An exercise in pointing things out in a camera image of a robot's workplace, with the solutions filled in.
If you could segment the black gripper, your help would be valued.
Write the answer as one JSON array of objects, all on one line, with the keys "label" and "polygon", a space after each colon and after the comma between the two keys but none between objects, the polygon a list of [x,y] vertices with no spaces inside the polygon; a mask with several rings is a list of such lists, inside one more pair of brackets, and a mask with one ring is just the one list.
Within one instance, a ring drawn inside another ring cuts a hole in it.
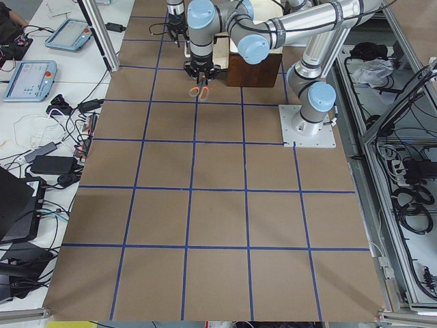
[{"label": "black gripper", "polygon": [[184,50],[188,50],[188,25],[185,14],[169,14],[169,21],[167,23],[167,33],[173,42],[180,48],[179,36],[184,38]]},{"label": "black gripper", "polygon": [[184,62],[184,70],[189,77],[195,79],[197,84],[199,84],[202,77],[206,81],[215,79],[221,72],[221,67],[214,65],[212,62],[205,62],[203,65],[199,65],[195,61],[186,61]]}]

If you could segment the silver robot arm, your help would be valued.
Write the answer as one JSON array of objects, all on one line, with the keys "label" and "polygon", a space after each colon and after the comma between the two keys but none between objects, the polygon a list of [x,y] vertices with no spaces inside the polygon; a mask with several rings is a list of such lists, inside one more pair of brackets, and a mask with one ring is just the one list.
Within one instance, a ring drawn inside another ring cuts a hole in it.
[{"label": "silver robot arm", "polygon": [[183,37],[183,42],[189,40],[184,1],[166,0],[166,4],[168,12],[167,33],[171,40],[180,47],[180,36]]},{"label": "silver robot arm", "polygon": [[333,87],[320,78],[322,64],[333,48],[336,34],[349,32],[367,21],[379,10],[380,4],[380,1],[324,1],[255,24],[250,1],[219,5],[211,1],[191,1],[187,8],[191,59],[184,68],[199,87],[214,79],[219,71],[212,61],[214,37],[222,32],[228,34],[240,56],[251,65],[261,63],[273,49],[308,38],[301,59],[287,71],[287,83],[302,105],[293,118],[294,130],[301,135],[314,135],[336,100]]}]

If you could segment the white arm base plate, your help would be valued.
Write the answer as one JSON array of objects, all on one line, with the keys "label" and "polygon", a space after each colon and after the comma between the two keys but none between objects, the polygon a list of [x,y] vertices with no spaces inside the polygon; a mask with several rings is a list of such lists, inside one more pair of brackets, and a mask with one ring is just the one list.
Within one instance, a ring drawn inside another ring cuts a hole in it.
[{"label": "white arm base plate", "polygon": [[279,105],[281,134],[285,147],[335,148],[333,126],[326,113],[324,120],[309,123],[300,115],[301,105]]}]

